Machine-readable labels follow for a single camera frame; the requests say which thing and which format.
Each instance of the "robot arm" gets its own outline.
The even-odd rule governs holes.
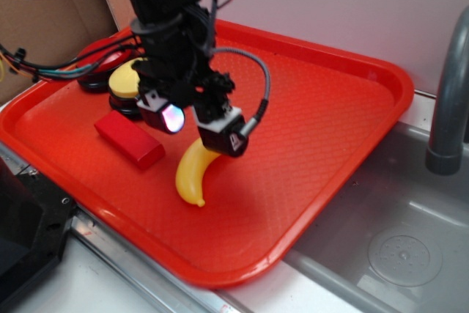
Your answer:
[[[261,65],[266,93],[257,114],[248,123],[241,109],[232,107],[228,95],[235,83],[228,73],[210,67],[215,48],[215,17],[218,0],[211,10],[200,0],[130,0],[137,18],[130,25],[144,49],[143,61],[133,69],[139,74],[138,107],[145,122],[158,130],[176,133],[184,123],[183,109],[192,106],[199,133],[207,149],[238,157],[248,145],[248,136],[267,108],[269,74]]]

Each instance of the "plastic tray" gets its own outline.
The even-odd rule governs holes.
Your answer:
[[[232,23],[218,45],[246,49],[272,74],[270,106],[238,159],[220,157],[204,177],[203,208],[177,195],[174,176],[198,137],[191,112],[169,136],[139,125],[166,156],[141,171],[93,124],[107,94],[76,82],[41,83],[0,115],[0,138],[77,202],[173,274],[204,287],[239,284],[279,261],[410,105],[413,85],[387,62]],[[219,54],[235,106],[251,116],[264,81],[256,64]]]

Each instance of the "stainless steel sink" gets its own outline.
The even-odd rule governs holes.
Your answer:
[[[468,312],[469,150],[442,177],[427,142],[398,123],[285,261],[365,312]]]

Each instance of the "plastic banana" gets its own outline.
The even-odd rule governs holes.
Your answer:
[[[208,150],[201,139],[185,151],[176,171],[176,189],[182,199],[192,205],[205,205],[202,192],[202,180],[208,166],[220,156],[220,153]]]

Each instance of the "gray faucet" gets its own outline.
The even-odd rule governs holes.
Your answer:
[[[441,74],[426,167],[439,175],[459,170],[463,141],[469,142],[469,7],[454,29]]]

